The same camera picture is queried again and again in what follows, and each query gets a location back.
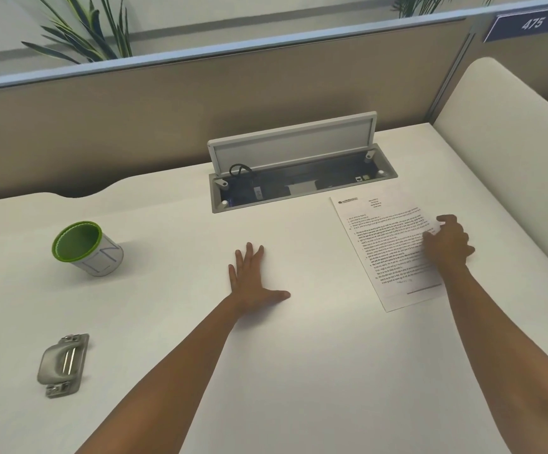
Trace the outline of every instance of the palm plant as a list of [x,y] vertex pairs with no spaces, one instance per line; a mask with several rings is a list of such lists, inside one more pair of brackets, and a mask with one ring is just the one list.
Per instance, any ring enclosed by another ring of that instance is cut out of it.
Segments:
[[[412,17],[417,9],[417,15],[432,14],[444,1],[452,0],[394,0],[391,9],[398,11],[398,17]],[[489,6],[491,3],[492,0],[484,0],[483,5]]]
[[[64,18],[58,14],[58,12],[47,3],[46,0],[39,0],[47,9],[54,15],[51,18],[52,26],[41,25],[41,28],[49,33],[49,35],[43,35],[43,37],[49,40],[65,45],[67,48],[77,52],[89,62],[97,62],[102,60],[118,59],[121,57],[131,57],[133,51],[131,50],[131,43],[128,36],[128,13],[124,8],[123,15],[123,1],[121,0],[121,6],[118,13],[118,22],[115,21],[112,9],[110,7],[110,0],[101,0],[105,16],[110,23],[110,28],[114,39],[116,40],[116,46],[118,47],[118,54],[108,44],[103,31],[101,29],[101,23],[99,21],[99,10],[95,9],[93,0],[89,0],[88,9],[78,0],[66,0],[74,16],[80,21],[81,25],[87,31],[89,39],[85,39],[82,35],[76,33],[74,29],[64,20]],[[55,49],[47,48],[45,46],[35,45],[22,41],[24,46],[34,49],[41,54],[56,57],[57,59],[64,59],[73,63],[80,63],[73,59],[69,55],[59,52]]]

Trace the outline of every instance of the open lid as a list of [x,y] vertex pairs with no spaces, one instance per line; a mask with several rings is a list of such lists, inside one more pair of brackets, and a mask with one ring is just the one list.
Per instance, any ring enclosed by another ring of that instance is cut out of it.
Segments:
[[253,170],[278,167],[352,151],[373,145],[377,112],[354,114],[241,136],[209,141],[217,175],[234,164]]

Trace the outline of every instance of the forearm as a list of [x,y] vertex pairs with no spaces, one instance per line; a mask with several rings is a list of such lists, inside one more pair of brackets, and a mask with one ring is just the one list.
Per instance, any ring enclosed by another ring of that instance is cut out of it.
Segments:
[[[461,341],[497,424],[504,425],[507,434],[548,421],[548,356],[505,315],[467,267],[440,273]],[[518,438],[525,439],[523,434]]]
[[225,298],[116,406],[78,454],[177,453],[240,317]]

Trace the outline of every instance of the hand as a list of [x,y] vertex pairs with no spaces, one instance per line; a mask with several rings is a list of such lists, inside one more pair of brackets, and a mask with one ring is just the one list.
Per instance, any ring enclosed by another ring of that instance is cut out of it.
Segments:
[[436,220],[444,224],[436,235],[423,233],[425,256],[438,270],[465,266],[467,257],[475,252],[475,248],[467,245],[469,236],[463,232],[463,226],[457,222],[455,215],[441,215]]
[[291,297],[291,293],[267,290],[261,284],[261,260],[263,245],[253,254],[253,244],[247,244],[247,253],[242,259],[242,252],[236,250],[236,269],[230,265],[230,295],[239,303],[241,313],[255,312],[265,306],[275,305]]

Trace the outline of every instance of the human arm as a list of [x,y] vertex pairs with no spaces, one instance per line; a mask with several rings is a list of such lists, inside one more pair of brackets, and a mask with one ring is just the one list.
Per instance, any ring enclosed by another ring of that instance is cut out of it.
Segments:
[[513,454],[548,454],[548,356],[499,308],[466,265],[474,252],[454,215],[423,235],[475,377]]
[[290,294],[261,284],[263,246],[228,267],[232,293],[114,408],[76,454],[176,454],[217,365],[225,341],[246,313],[284,301]]

